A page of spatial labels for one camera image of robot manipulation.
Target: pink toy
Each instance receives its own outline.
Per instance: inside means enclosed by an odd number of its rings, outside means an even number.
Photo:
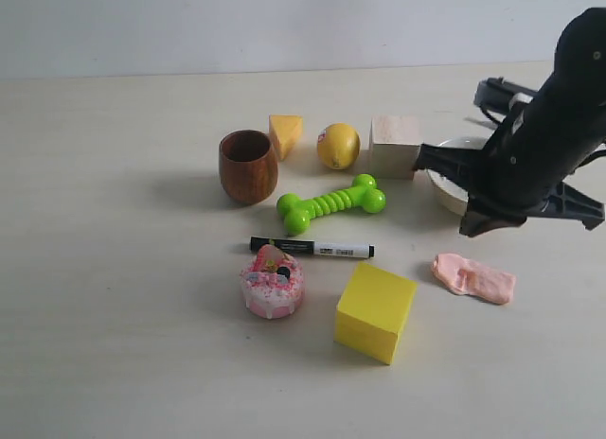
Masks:
[[[299,263],[274,245],[263,245],[254,261],[241,272],[246,307],[261,318],[277,319],[303,302],[305,284]]]

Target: white bowl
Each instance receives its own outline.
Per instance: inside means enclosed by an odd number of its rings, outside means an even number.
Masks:
[[[449,139],[438,145],[444,148],[482,149],[487,141],[488,138],[481,136],[463,136]],[[467,191],[435,171],[428,170],[428,174],[434,185],[437,200],[458,216],[465,215],[468,199]]]

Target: yellow cube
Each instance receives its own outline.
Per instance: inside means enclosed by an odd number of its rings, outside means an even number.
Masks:
[[[390,365],[417,283],[360,262],[337,306],[334,339]]]

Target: white table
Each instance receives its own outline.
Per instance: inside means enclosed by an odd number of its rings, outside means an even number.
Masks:
[[[469,239],[426,173],[381,182],[378,216],[315,220],[301,238],[376,245],[373,264],[419,281],[396,361],[332,341],[356,260],[303,259],[309,295],[263,321],[240,299],[252,235],[276,199],[349,186],[323,169],[332,122],[367,144],[374,114],[423,136],[490,135],[477,82],[538,87],[550,63],[0,83],[0,436],[6,438],[570,438],[606,432],[606,227],[531,220]],[[302,114],[274,195],[230,205],[220,139]],[[571,183],[606,200],[606,164]],[[518,275],[496,307],[437,285],[457,252]]]

